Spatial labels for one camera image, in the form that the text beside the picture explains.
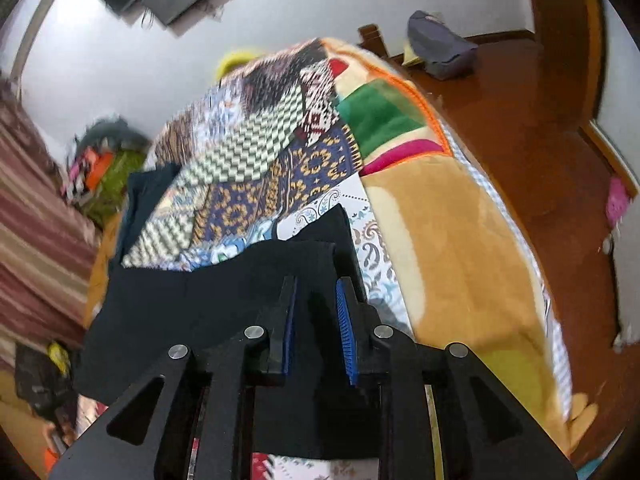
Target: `bed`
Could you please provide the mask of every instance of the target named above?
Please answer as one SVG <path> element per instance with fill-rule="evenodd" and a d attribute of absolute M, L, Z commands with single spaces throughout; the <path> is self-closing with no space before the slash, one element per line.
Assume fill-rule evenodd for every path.
<path fill-rule="evenodd" d="M 180 169 L 94 273 L 179 272 L 287 240 L 340 204 L 367 299 L 422 344 L 466 343 L 568 454 L 569 361 L 540 267 L 500 194 L 390 65 L 332 38 L 255 59 L 167 123 L 145 169 Z M 126 235 L 130 246 L 123 246 Z M 92 280 L 87 322 L 104 279 Z M 79 433 L 102 408 L 81 398 Z M 254 454 L 254 478 L 375 478 L 375 459 Z"/>

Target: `green cloth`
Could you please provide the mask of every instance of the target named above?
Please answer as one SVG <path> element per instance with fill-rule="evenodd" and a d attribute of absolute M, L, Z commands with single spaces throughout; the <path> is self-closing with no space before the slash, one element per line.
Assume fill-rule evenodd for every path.
<path fill-rule="evenodd" d="M 383 79 L 374 79 L 337 105 L 366 158 L 388 140 L 426 124 L 420 110 Z"/>
<path fill-rule="evenodd" d="M 107 220 L 122 206 L 129 173 L 139 170 L 144 161 L 144 153 L 130 150 L 117 152 L 100 179 L 94 196 L 80 208 L 82 214 L 103 229 Z"/>

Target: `striped curtain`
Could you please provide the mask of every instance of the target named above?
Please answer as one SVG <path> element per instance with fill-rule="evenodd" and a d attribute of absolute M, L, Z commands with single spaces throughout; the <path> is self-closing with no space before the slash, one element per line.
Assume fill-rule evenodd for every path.
<path fill-rule="evenodd" d="M 58 195 L 60 174 L 9 83 L 0 82 L 0 340 L 82 342 L 93 224 Z M 7 346 L 0 359 L 7 364 Z"/>

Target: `tan blanket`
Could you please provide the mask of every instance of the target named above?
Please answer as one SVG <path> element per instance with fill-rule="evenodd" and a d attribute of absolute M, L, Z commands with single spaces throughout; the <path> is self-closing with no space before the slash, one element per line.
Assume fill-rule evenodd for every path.
<path fill-rule="evenodd" d="M 491 198 L 447 156 L 413 158 L 362 181 L 417 340 L 468 345 L 568 452 L 540 286 Z"/>

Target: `pile of clothes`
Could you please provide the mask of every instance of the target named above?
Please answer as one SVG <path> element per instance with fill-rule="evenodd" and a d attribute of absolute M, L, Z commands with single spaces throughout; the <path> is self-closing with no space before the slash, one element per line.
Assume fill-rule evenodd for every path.
<path fill-rule="evenodd" d="M 103 228 L 122 205 L 126 179 L 142 166 L 147 149 L 148 140 L 123 119 L 97 121 L 75 139 L 60 195 Z"/>

